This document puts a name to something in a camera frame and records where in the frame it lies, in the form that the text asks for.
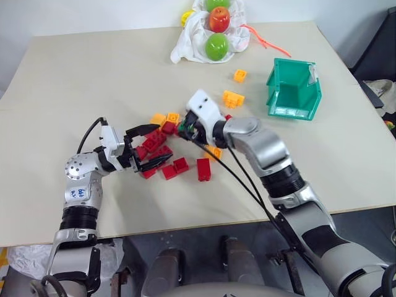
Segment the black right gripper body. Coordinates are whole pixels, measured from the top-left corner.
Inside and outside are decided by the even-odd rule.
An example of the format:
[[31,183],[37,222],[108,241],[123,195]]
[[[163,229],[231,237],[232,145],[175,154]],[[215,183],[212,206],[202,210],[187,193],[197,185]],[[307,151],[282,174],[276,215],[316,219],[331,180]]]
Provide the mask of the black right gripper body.
[[196,138],[198,144],[214,145],[214,120],[200,118],[192,111],[188,111],[187,113],[191,113],[191,123],[183,124],[183,129],[195,128],[198,131],[198,136]]

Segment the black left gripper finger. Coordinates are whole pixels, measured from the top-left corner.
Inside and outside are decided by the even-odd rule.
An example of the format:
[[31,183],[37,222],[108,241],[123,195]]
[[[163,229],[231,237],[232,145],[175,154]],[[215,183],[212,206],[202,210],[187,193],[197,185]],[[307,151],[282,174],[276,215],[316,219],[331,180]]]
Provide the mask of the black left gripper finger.
[[126,135],[133,139],[137,136],[145,136],[160,128],[159,124],[143,124],[126,130]]
[[172,156],[173,156],[172,154],[159,155],[155,158],[150,159],[146,163],[139,163],[137,165],[137,171],[138,172],[146,172],[146,171],[155,169],[155,168],[161,166],[162,164],[164,164]]

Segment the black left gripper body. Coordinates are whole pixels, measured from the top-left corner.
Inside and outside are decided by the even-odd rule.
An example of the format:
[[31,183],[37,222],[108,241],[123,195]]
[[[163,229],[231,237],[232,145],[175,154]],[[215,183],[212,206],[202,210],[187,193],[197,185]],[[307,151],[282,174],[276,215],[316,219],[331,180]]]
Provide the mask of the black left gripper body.
[[130,136],[124,136],[124,150],[118,157],[118,162],[124,169],[132,168],[136,173],[142,171],[142,165],[137,150],[132,147],[132,142],[133,139]]

